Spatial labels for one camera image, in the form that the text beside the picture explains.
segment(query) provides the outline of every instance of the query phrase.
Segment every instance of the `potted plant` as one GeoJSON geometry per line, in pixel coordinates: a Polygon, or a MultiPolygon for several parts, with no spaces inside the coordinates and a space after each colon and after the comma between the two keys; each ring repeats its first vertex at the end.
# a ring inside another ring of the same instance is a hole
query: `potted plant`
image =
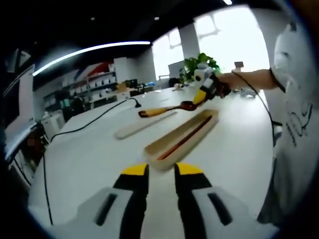
{"type": "Polygon", "coordinates": [[[184,67],[180,69],[181,83],[191,83],[194,81],[194,72],[199,63],[205,63],[218,73],[221,71],[214,58],[207,56],[205,53],[199,53],[197,58],[190,57],[184,60],[184,67]]]}

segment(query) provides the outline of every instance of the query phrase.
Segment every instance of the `ceiling light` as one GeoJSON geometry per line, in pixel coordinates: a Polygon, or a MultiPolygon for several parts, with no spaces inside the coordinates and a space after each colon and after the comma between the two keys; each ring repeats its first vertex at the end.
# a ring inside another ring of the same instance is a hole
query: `ceiling light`
{"type": "Polygon", "coordinates": [[[60,61],[63,61],[67,58],[70,58],[72,56],[82,54],[84,52],[93,51],[93,50],[102,49],[102,48],[107,48],[107,47],[113,47],[113,46],[127,46],[127,45],[150,45],[150,42],[149,41],[126,41],[126,42],[109,43],[109,44],[104,44],[104,45],[99,45],[99,46],[92,46],[89,48],[85,48],[85,49],[82,49],[79,51],[72,52],[72,53],[67,54],[65,56],[62,56],[54,61],[51,61],[50,63],[46,64],[45,66],[43,66],[40,69],[38,69],[37,71],[35,71],[32,75],[36,76],[37,74],[48,69],[49,67],[53,66],[54,64],[56,64],[60,61]]]}
{"type": "Polygon", "coordinates": [[[233,2],[231,0],[223,0],[227,5],[232,5],[233,2]]]}

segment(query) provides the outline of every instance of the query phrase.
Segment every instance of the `white table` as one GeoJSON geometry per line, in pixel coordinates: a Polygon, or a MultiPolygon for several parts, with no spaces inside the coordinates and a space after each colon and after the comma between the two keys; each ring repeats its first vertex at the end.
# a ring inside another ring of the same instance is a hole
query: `white table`
{"type": "MultiPolygon", "coordinates": [[[[194,112],[179,111],[158,122],[155,127],[126,139],[114,138],[114,133],[121,127],[142,120],[137,114],[141,109],[177,105],[181,101],[192,100],[193,96],[192,88],[149,92],[136,97],[142,108],[135,109],[135,102],[128,101],[89,127],[56,137],[45,154],[47,189],[54,224],[71,220],[81,203],[102,188],[113,186],[125,167],[143,162],[141,155],[146,145],[207,108],[219,110],[219,123],[183,162],[201,168],[213,186],[220,186],[242,200],[256,218],[268,189],[273,157],[271,122],[258,97],[245,99],[230,94],[224,99],[215,98],[194,112]]],[[[73,117],[62,132],[85,125],[117,103],[73,117]]],[[[172,210],[177,210],[177,198],[172,197],[168,201],[166,196],[174,191],[171,180],[172,170],[166,173],[150,172],[150,185],[156,188],[150,189],[142,238],[150,238],[149,234],[156,235],[152,230],[159,230],[159,235],[163,235],[160,238],[183,238],[178,212],[172,210]],[[164,232],[166,225],[174,230],[164,232]]],[[[36,171],[28,203],[35,217],[48,227],[43,161],[36,171]]]]}

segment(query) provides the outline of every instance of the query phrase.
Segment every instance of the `wooden tray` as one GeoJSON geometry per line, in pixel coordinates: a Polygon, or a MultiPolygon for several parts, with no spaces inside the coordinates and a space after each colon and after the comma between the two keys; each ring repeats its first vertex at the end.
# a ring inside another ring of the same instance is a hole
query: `wooden tray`
{"type": "Polygon", "coordinates": [[[176,111],[173,112],[167,112],[165,114],[163,114],[162,116],[157,116],[157,117],[152,117],[152,118],[145,118],[145,119],[139,119],[138,122],[132,123],[128,126],[125,126],[121,129],[119,129],[118,131],[115,132],[114,136],[117,139],[124,139],[126,137],[129,137],[149,126],[154,125],[155,123],[169,117],[172,115],[177,114],[176,111]]]}
{"type": "Polygon", "coordinates": [[[193,118],[177,127],[162,138],[149,144],[144,148],[144,157],[148,163],[158,170],[166,170],[170,168],[175,162],[181,160],[205,135],[217,124],[218,111],[203,110],[195,115],[193,118]],[[170,148],[180,142],[183,138],[189,135],[197,127],[200,126],[209,116],[212,118],[206,123],[198,132],[196,132],[189,140],[177,148],[169,156],[163,160],[158,158],[170,148]]]}

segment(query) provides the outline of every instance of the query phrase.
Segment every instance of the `power cable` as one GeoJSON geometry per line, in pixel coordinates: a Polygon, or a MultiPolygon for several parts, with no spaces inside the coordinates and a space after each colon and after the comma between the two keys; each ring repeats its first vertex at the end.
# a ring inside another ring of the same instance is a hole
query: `power cable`
{"type": "MultiPolygon", "coordinates": [[[[92,120],[91,122],[87,123],[86,125],[84,125],[81,128],[75,129],[75,130],[71,130],[71,131],[67,131],[67,132],[63,132],[63,133],[57,133],[55,134],[52,139],[51,142],[53,141],[53,139],[58,136],[58,135],[62,135],[62,134],[67,134],[67,133],[73,133],[73,132],[77,132],[80,131],[82,129],[84,129],[85,127],[89,126],[90,124],[92,124],[93,122],[95,122],[96,120],[98,120],[100,117],[102,117],[103,115],[105,115],[107,112],[109,112],[110,110],[114,109],[115,107],[121,105],[122,103],[128,101],[128,100],[135,100],[136,105],[135,108],[139,108],[141,107],[141,104],[135,99],[135,98],[128,98],[127,100],[124,100],[114,106],[112,106],[111,108],[107,109],[105,112],[103,112],[100,116],[98,116],[97,118],[95,118],[94,120],[92,120]]],[[[49,212],[49,218],[50,218],[50,223],[53,226],[53,220],[52,220],[52,214],[51,214],[51,207],[50,207],[50,202],[49,202],[49,196],[48,196],[48,190],[47,190],[47,185],[46,185],[46,170],[45,170],[45,153],[43,153],[43,177],[44,177],[44,190],[45,190],[45,198],[46,198],[46,204],[48,207],[48,212],[49,212]]]]}
{"type": "Polygon", "coordinates": [[[260,95],[258,94],[258,92],[255,90],[255,88],[249,84],[241,75],[239,75],[237,72],[234,72],[232,71],[232,73],[236,76],[238,76],[241,80],[243,80],[255,93],[256,95],[259,97],[259,99],[261,100],[261,102],[263,103],[268,115],[269,115],[269,118],[270,118],[270,122],[271,122],[271,128],[272,128],[272,131],[273,131],[273,142],[275,140],[275,131],[274,131],[274,124],[273,124],[273,118],[271,117],[271,114],[270,114],[270,111],[268,110],[266,104],[264,103],[263,99],[260,97],[260,95]]]}
{"type": "Polygon", "coordinates": [[[55,135],[52,137],[51,142],[52,142],[53,139],[54,139],[55,137],[57,137],[58,135],[63,135],[63,134],[67,134],[67,133],[74,133],[74,132],[77,132],[77,131],[80,131],[80,130],[84,129],[86,126],[89,126],[91,123],[97,121],[100,117],[102,117],[103,115],[105,115],[105,114],[106,114],[107,112],[109,112],[110,110],[114,109],[116,106],[119,106],[119,105],[121,105],[122,103],[124,103],[124,102],[126,102],[126,101],[128,101],[128,100],[135,100],[135,102],[136,102],[135,108],[141,107],[141,104],[140,104],[135,98],[128,98],[127,100],[124,100],[124,101],[122,101],[122,102],[119,102],[118,104],[116,104],[116,105],[112,106],[111,108],[107,109],[104,113],[102,113],[102,114],[101,114],[100,116],[98,116],[96,119],[92,120],[91,122],[87,123],[86,125],[84,125],[84,126],[81,127],[81,128],[78,128],[78,129],[75,129],[75,130],[71,130],[71,131],[67,131],[67,132],[62,132],[62,133],[57,133],[57,134],[55,134],[55,135]]]}
{"type": "Polygon", "coordinates": [[[44,191],[45,191],[45,198],[46,198],[46,204],[48,206],[48,212],[49,212],[49,218],[50,223],[53,226],[53,220],[52,220],[52,214],[51,214],[51,208],[50,208],[50,202],[49,202],[49,196],[48,196],[48,189],[46,187],[46,172],[45,172],[45,153],[43,153],[43,177],[44,177],[44,191]]]}
{"type": "Polygon", "coordinates": [[[23,178],[24,178],[24,179],[25,179],[25,181],[27,182],[27,184],[28,184],[29,186],[31,186],[31,183],[30,183],[30,181],[28,180],[28,178],[26,177],[26,175],[25,175],[25,173],[24,173],[23,169],[21,169],[21,168],[19,167],[18,162],[16,161],[16,159],[15,159],[15,158],[13,158],[13,160],[14,160],[14,162],[15,162],[16,166],[18,167],[18,169],[19,169],[20,173],[22,174],[23,178]]]}

